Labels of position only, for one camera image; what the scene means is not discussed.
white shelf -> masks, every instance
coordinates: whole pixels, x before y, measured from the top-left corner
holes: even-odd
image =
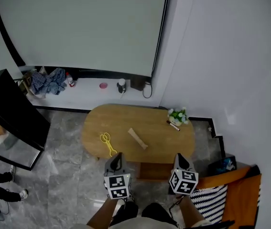
[[[143,97],[142,91],[130,88],[130,80],[126,81],[127,91],[120,94],[117,89],[117,82],[117,79],[81,78],[76,81],[75,87],[70,87],[67,84],[65,90],[60,92],[59,95],[46,94],[44,99],[29,98],[29,100],[36,106],[87,110],[102,104],[156,106],[153,102],[153,96],[146,99]],[[100,89],[99,85],[101,83],[107,83],[107,88]],[[150,93],[150,86],[146,87],[149,89],[145,90],[145,92]]]

white sneaker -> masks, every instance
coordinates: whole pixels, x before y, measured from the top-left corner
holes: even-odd
[[[25,189],[25,190],[21,191],[21,192],[19,193],[19,195],[20,195],[20,197],[21,197],[21,201],[24,200],[24,199],[26,199],[26,198],[28,197],[28,190]]]
[[[9,172],[11,173],[12,175],[12,179],[11,181],[14,181],[14,175],[15,175],[15,171],[16,171],[16,167],[15,166],[10,166],[10,170]]]

gray marble floor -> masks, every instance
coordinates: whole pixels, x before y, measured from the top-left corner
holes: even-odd
[[[86,114],[60,111],[40,112],[51,121],[46,148],[32,171],[18,168],[15,181],[0,184],[10,191],[29,190],[26,200],[9,203],[10,213],[0,221],[0,229],[68,229],[75,223],[87,223],[107,198],[103,187],[105,160],[96,161],[82,147],[80,133]],[[219,142],[207,131],[207,122],[192,121],[195,130],[195,152],[192,156],[196,170],[206,174],[207,165],[220,158]],[[136,174],[137,165],[128,164]],[[0,161],[0,173],[9,169]],[[173,196],[167,195],[166,182],[133,180],[132,190],[140,211],[152,202],[168,209]],[[6,213],[7,204],[0,200]],[[184,226],[182,215],[175,207],[174,219]]]

small potted plant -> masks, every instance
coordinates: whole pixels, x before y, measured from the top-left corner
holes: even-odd
[[[182,125],[182,123],[188,124],[188,119],[187,119],[185,107],[183,107],[182,110],[170,109],[168,111],[168,117],[169,117],[169,121],[176,126],[180,126],[180,125]]]

black baseboard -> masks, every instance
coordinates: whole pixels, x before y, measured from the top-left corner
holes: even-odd
[[[89,113],[90,110],[86,109],[68,109],[68,108],[55,108],[55,107],[46,107],[46,106],[34,106],[37,109],[46,109],[46,110],[57,110],[57,111],[67,111],[67,112],[76,112],[76,113]],[[157,109],[164,109],[167,110],[164,107],[156,107]],[[223,136],[221,135],[216,135],[215,133],[215,128],[214,128],[214,122],[212,118],[200,118],[200,117],[188,117],[190,121],[207,121],[208,124],[211,127],[211,136],[213,139],[217,138],[219,140],[219,145],[220,145],[220,151],[221,151],[221,158],[226,157],[226,152],[225,152],[225,146],[223,144]]]

